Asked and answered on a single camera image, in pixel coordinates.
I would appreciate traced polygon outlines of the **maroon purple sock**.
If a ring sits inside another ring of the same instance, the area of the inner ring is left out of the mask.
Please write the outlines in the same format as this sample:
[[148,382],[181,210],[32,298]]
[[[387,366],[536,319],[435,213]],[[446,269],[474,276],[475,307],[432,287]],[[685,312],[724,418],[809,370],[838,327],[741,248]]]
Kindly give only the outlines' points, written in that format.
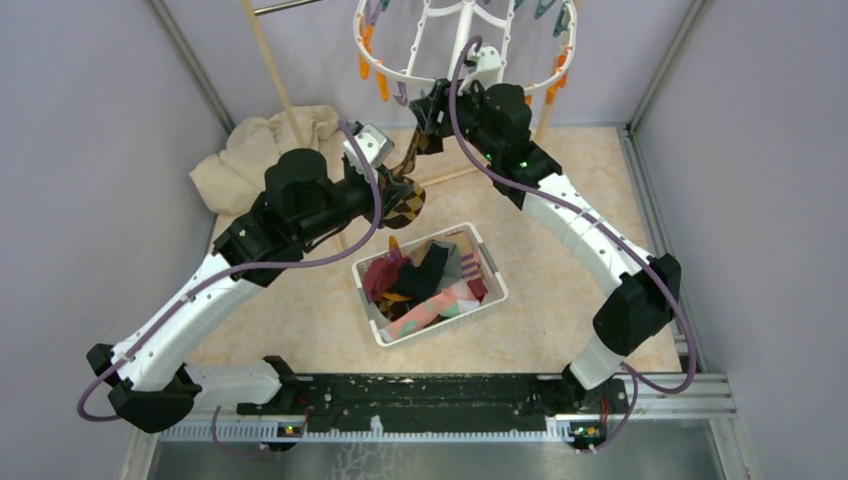
[[375,259],[368,267],[362,280],[365,297],[369,303],[376,303],[383,298],[395,302],[412,299],[411,296],[391,292],[391,288],[395,286],[399,279],[400,268],[408,264],[410,259],[403,254],[394,236],[389,237],[388,244],[388,254]]

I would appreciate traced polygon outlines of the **black sock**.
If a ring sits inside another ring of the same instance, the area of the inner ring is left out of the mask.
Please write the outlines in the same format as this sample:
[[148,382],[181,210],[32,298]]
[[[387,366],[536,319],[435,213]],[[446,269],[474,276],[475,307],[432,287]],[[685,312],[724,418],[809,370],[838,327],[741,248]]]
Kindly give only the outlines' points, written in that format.
[[411,296],[413,300],[424,301],[433,297],[442,266],[447,257],[447,251],[434,247],[425,257],[424,263],[416,267],[412,261],[399,271],[399,279],[392,291]]

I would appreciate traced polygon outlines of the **striped beige maroon sock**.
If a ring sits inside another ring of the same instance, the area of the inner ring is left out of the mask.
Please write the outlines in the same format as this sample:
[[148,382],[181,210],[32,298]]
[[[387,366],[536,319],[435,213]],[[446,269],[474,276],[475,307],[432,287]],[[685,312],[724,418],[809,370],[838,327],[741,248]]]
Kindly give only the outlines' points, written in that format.
[[[439,235],[434,238],[425,240],[422,244],[413,248],[408,252],[408,257],[416,267],[420,267],[424,263],[426,255],[434,248],[438,247],[447,251],[447,257],[452,250],[458,250],[462,255],[462,281],[465,281],[474,296],[482,302],[488,294],[488,288],[483,280],[481,256],[474,249],[471,239],[465,232],[456,232],[453,234]],[[437,285],[434,294],[440,293],[437,290]]]

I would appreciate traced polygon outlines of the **grey sock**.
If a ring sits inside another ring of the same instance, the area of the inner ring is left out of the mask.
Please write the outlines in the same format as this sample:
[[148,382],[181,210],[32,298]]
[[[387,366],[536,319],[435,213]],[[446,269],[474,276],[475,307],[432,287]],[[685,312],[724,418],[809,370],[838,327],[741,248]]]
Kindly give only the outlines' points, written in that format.
[[445,262],[437,290],[441,291],[462,279],[462,255],[458,250],[452,250]]

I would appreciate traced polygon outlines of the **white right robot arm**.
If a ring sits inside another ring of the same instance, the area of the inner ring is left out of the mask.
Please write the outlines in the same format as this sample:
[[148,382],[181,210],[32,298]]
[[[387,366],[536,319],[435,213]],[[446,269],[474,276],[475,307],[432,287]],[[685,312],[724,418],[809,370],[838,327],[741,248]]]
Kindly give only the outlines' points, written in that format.
[[477,81],[461,91],[447,79],[410,102],[421,152],[439,153],[454,136],[464,152],[475,149],[475,165],[524,214],[545,226],[581,261],[606,300],[595,314],[593,335],[566,367],[563,398],[576,412],[590,411],[602,398],[601,384],[626,358],[682,311],[682,268],[627,240],[582,197],[561,165],[531,138],[531,109],[521,87]]

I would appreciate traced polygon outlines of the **pink sock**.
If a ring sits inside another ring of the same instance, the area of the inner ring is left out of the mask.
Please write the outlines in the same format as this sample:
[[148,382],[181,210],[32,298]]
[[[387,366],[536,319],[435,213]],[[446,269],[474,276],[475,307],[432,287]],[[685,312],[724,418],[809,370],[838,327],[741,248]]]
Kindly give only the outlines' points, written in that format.
[[480,305],[481,302],[474,296],[468,284],[460,280],[411,308],[389,326],[380,329],[379,335],[384,342],[394,342],[426,328],[437,317],[456,317],[475,310]]

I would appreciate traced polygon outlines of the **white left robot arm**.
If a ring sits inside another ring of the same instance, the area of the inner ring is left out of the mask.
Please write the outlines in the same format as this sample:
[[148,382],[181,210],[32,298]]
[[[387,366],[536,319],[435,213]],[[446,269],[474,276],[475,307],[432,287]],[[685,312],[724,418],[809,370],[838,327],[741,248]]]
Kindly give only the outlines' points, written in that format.
[[114,418],[158,433],[208,408],[292,411],[300,388],[280,357],[212,367],[189,364],[189,355],[282,272],[307,267],[305,254],[322,240],[360,217],[377,229],[396,228],[418,204],[416,184],[383,166],[365,171],[350,159],[334,182],[320,153],[295,149],[282,155],[265,173],[265,190],[214,241],[170,303],[124,341],[87,353],[98,381],[109,386]]

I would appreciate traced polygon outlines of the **thin brown argyle sock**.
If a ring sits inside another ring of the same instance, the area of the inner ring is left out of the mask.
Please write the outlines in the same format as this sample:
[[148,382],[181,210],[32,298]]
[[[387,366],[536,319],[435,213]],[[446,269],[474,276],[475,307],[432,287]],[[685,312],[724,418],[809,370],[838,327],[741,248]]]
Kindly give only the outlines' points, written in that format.
[[427,136],[420,127],[416,127],[402,161],[389,170],[387,194],[393,193],[398,198],[390,201],[390,208],[384,214],[385,228],[403,229],[410,225],[423,210],[426,192],[409,175],[415,170],[417,156],[423,154],[428,146]]

